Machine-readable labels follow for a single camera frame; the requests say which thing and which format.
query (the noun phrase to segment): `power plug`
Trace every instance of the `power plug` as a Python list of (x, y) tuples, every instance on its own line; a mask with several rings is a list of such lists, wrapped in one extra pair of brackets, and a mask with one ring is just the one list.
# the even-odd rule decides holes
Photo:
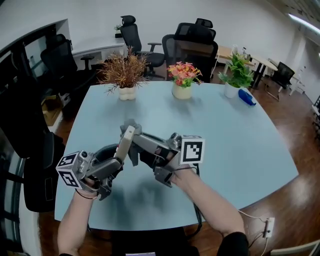
[(263, 233), (264, 238), (272, 237), (272, 233), (274, 231), (274, 226), (275, 226), (275, 220), (276, 218), (274, 217), (270, 217), (266, 219), (265, 229)]

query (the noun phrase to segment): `ceiling light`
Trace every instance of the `ceiling light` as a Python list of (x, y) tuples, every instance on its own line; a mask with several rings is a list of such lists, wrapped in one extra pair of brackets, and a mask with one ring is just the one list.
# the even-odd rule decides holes
[(289, 16), (291, 19), (295, 20), (296, 22), (299, 22), (303, 25), (305, 25), (306, 27), (308, 27), (309, 29), (313, 30), (314, 32), (320, 34), (320, 29), (315, 27), (314, 25), (311, 25), (310, 23), (306, 22), (305, 20), (298, 18), (296, 16), (293, 16), (292, 14), (289, 13)]

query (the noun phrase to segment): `light blue table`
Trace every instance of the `light blue table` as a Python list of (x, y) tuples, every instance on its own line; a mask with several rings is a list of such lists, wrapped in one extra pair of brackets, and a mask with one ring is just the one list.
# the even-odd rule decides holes
[[(120, 138), (120, 125), (133, 118), (142, 129), (163, 139), (173, 132), (205, 138), (201, 178), (237, 209), (281, 188), (298, 175), (296, 166), (262, 107), (228, 99), (224, 86), (205, 83), (192, 87), (192, 98), (178, 100), (172, 82), (152, 81), (138, 89), (135, 100), (121, 101), (118, 92), (92, 86), (74, 121), (65, 154), (95, 152)], [(61, 220), (74, 189), (59, 178), (54, 217)], [(157, 182), (143, 162), (133, 167), (127, 157), (124, 171), (113, 181), (111, 195), (95, 200), (89, 225), (95, 229), (159, 230), (197, 223), (194, 207), (178, 188)]]

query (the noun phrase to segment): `forearm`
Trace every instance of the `forearm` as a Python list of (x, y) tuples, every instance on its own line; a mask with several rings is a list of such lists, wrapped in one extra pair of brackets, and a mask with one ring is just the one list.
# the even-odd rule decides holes
[(58, 229), (59, 254), (78, 255), (78, 249), (85, 239), (93, 201), (93, 199), (86, 199), (74, 192)]
[(238, 210), (192, 170), (185, 170), (177, 185), (198, 206), (209, 225), (224, 237), (234, 232), (245, 233), (244, 222)]

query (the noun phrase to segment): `flower pot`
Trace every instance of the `flower pot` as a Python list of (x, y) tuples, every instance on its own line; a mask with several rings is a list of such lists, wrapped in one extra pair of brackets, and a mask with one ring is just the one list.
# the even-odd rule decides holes
[(191, 86), (189, 87), (181, 87), (177, 85), (175, 82), (172, 87), (172, 94), (179, 100), (187, 100), (191, 98)]
[(115, 38), (122, 38), (122, 34), (121, 34), (120, 29), (118, 29), (118, 30), (115, 31), (114, 37), (115, 37)]
[(233, 87), (230, 84), (228, 84), (227, 82), (224, 85), (224, 95), (227, 98), (233, 98), (234, 96), (236, 96), (237, 92), (239, 91), (239, 88)]
[(136, 88), (119, 88), (119, 99), (122, 101), (134, 100), (136, 98)]

